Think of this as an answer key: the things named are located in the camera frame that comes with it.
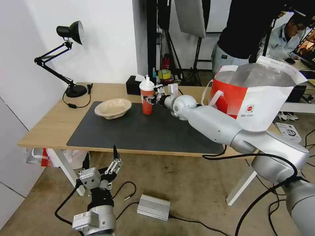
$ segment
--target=bag handle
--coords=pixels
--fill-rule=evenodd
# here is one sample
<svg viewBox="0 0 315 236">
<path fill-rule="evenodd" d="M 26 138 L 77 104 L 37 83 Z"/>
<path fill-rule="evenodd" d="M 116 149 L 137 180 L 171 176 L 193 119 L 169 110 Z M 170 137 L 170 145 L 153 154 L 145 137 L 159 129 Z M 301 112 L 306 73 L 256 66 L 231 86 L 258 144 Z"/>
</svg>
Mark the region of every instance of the bag handle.
<svg viewBox="0 0 315 236">
<path fill-rule="evenodd" d="M 47 157 L 47 156 L 43 156 L 43 155 L 34 155 L 34 149 L 35 149 L 35 148 L 32 148 L 32 157 L 34 157 L 34 158 L 38 158 L 38 159 L 46 159 L 46 160 L 48 160 L 48 159 L 49 159 L 49 157 Z"/>
<path fill-rule="evenodd" d="M 202 93 L 201 105 L 203 105 L 203 106 L 204 106 L 203 100 L 204 100 L 204 97 L 206 96 L 206 93 L 207 93 L 207 90 L 208 90 L 208 86 L 209 86 L 209 84 L 210 84 L 211 82 L 213 82 L 213 80 L 210 80 L 210 81 L 209 81 L 209 83 L 207 84 L 206 88 L 204 89 L 204 91 L 203 91 L 203 93 Z"/>
<path fill-rule="evenodd" d="M 210 98 L 209 98 L 209 100 L 208 100 L 208 106 L 213 106 L 216 102 L 217 102 L 217 100 L 219 99 L 219 97 L 220 96 L 223 96 L 224 95 L 224 93 L 222 92 L 222 91 L 220 91 L 220 90 L 218 90 L 215 94 L 214 94 L 214 96 L 213 96 L 213 98 L 210 100 Z"/>
<path fill-rule="evenodd" d="M 203 100 L 204 100 L 204 97 L 206 96 L 208 86 L 209 86 L 209 84 L 210 84 L 211 82 L 213 82 L 213 79 L 209 81 L 209 83 L 207 84 L 206 88 L 204 89 L 204 91 L 203 91 L 203 93 L 202 93 L 201 105 L 203 105 L 203 106 L 204 106 Z M 211 106 L 211 107 L 212 107 L 212 106 L 217 102 L 217 100 L 219 99 L 219 97 L 220 97 L 220 96 L 223 96 L 223 95 L 224 95 L 224 93 L 223 93 L 222 91 L 218 90 L 218 91 L 214 94 L 214 96 L 213 96 L 213 98 L 212 98 L 211 100 L 210 100 L 210 98 L 208 99 L 208 106 Z"/>
</svg>

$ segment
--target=lamp shade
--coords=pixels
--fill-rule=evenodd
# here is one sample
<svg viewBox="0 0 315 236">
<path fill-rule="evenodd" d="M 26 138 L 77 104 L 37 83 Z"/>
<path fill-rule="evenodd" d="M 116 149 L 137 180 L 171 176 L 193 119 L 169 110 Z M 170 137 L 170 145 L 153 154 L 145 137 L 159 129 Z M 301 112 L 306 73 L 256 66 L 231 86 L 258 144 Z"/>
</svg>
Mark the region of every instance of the lamp shade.
<svg viewBox="0 0 315 236">
<path fill-rule="evenodd" d="M 84 43 L 84 30 L 81 21 L 76 21 L 69 27 L 58 26 L 56 31 L 60 37 L 72 38 L 75 42 L 81 45 Z"/>
</svg>

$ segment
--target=table leg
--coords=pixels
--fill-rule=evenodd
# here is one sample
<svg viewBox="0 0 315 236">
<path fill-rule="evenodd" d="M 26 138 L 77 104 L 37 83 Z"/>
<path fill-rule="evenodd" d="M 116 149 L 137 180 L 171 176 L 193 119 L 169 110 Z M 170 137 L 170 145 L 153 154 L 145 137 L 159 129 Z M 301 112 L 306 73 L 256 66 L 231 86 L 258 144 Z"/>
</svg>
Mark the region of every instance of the table leg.
<svg viewBox="0 0 315 236">
<path fill-rule="evenodd" d="M 65 173 L 67 178 L 70 180 L 73 186 L 75 186 L 76 182 L 75 180 L 78 178 L 76 173 L 73 171 L 72 167 L 70 166 L 67 158 L 63 154 L 63 151 L 60 149 L 47 149 L 47 153 L 49 155 L 49 158 L 52 160 L 52 162 L 58 163 L 60 165 L 60 168 Z M 83 196 L 85 193 L 85 188 L 83 186 L 80 186 L 77 189 L 77 192 L 80 196 Z"/>
<path fill-rule="evenodd" d="M 249 166 L 247 172 L 242 176 L 239 182 L 236 184 L 232 192 L 226 198 L 226 203 L 231 206 L 236 199 L 241 195 L 245 188 L 250 184 L 250 182 L 256 177 L 257 172 Z"/>
</svg>

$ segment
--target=desk lamp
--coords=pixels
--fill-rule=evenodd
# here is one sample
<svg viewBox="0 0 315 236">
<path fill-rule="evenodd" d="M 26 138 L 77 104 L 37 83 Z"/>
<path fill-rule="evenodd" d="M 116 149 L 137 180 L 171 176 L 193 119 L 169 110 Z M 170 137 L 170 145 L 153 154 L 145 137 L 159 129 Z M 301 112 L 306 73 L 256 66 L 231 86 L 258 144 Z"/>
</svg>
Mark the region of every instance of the desk lamp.
<svg viewBox="0 0 315 236">
<path fill-rule="evenodd" d="M 68 88 L 65 92 L 65 94 L 67 95 L 67 97 L 71 97 L 71 98 L 75 98 L 75 97 L 80 97 L 83 96 L 84 94 L 86 94 L 87 89 L 83 86 L 83 85 L 76 85 L 73 80 L 57 73 L 56 71 L 54 71 L 53 69 L 51 69 L 50 67 L 48 67 L 46 65 L 46 62 L 51 61 L 52 59 L 60 56 L 61 54 L 71 50 L 72 48 L 72 42 L 70 41 L 70 38 L 72 38 L 75 42 L 77 42 L 78 44 L 83 45 L 84 42 L 84 30 L 83 30 L 83 26 L 81 21 L 76 21 L 73 24 L 71 24 L 69 27 L 67 26 L 58 26 L 57 29 L 57 34 L 60 37 L 63 37 L 64 39 L 64 43 L 62 45 L 60 45 L 59 47 L 56 47 L 55 49 L 47 52 L 46 54 L 35 58 L 34 62 L 39 65 L 40 67 L 44 68 L 45 70 L 49 71 L 51 74 L 57 76 L 59 79 L 61 79 L 62 81 L 64 81 L 65 83 L 68 84 Z M 55 54 L 55 55 L 50 55 L 51 53 L 53 53 L 54 51 L 62 48 L 62 47 L 66 47 L 65 50 L 63 50 L 62 52 Z"/>
</svg>

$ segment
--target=cup lid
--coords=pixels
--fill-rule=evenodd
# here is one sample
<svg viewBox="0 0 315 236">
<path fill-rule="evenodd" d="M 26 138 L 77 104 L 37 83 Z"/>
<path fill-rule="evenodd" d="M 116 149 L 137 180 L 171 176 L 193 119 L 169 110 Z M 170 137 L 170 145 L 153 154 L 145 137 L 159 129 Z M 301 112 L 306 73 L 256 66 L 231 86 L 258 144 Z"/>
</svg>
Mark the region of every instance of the cup lid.
<svg viewBox="0 0 315 236">
<path fill-rule="evenodd" d="M 148 76 L 139 85 L 139 88 L 143 91 L 152 91 L 154 87 L 155 87 L 154 83 L 150 81 L 150 77 Z"/>
</svg>

